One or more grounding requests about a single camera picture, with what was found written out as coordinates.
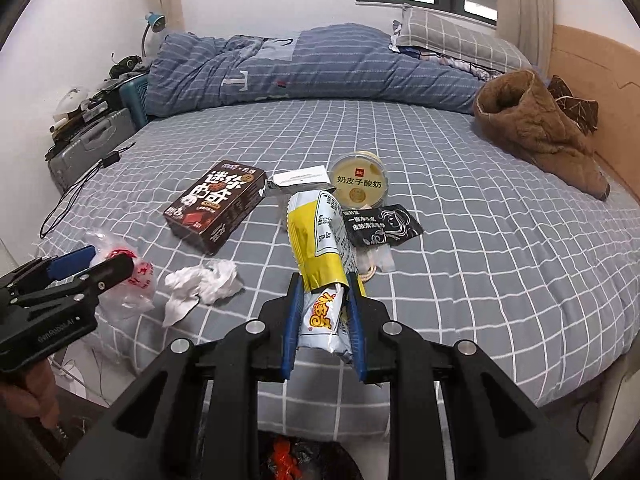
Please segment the person's left hand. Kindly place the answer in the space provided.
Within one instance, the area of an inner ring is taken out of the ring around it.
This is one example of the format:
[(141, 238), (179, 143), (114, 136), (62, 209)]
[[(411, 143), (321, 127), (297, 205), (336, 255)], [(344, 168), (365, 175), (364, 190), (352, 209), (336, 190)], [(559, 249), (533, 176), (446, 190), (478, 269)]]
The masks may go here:
[(1, 384), (1, 399), (15, 415), (38, 418), (47, 429), (58, 426), (60, 406), (56, 398), (56, 385), (51, 365), (43, 360), (31, 367), (23, 376), (21, 385)]

